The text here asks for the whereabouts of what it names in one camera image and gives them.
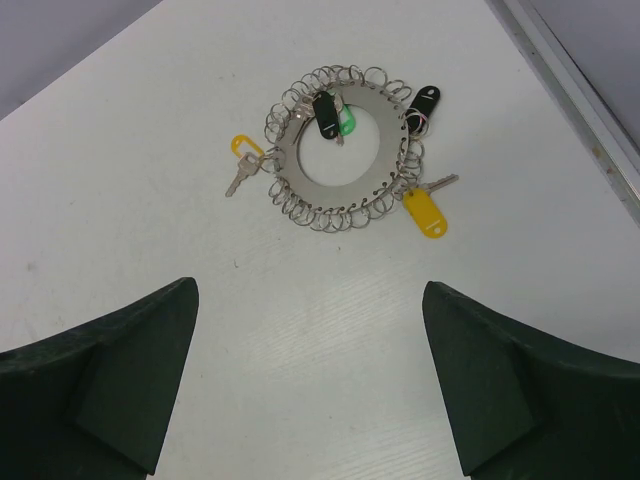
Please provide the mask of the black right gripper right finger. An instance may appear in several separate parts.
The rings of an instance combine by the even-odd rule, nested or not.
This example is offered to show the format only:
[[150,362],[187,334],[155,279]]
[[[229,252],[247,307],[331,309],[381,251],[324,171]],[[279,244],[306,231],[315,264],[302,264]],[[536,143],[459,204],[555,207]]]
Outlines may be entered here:
[[443,282],[422,300],[469,479],[636,479],[639,366],[528,326]]

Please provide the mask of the metal disc key organizer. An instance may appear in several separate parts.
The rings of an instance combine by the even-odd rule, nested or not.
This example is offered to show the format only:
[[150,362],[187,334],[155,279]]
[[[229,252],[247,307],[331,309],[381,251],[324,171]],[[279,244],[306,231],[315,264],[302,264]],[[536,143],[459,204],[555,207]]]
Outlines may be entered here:
[[[348,105],[356,126],[324,139],[312,101],[334,97]],[[421,133],[411,134],[405,113],[418,90],[377,66],[326,65],[304,74],[281,95],[265,119],[271,202],[294,224],[315,232],[363,229],[387,216],[422,175]]]

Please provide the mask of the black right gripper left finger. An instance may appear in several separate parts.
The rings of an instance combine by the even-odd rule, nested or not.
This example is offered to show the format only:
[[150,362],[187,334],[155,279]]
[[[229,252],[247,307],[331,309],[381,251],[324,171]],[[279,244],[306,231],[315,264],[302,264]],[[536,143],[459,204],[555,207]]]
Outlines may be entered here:
[[155,474],[199,309],[195,279],[1,354],[4,479]]

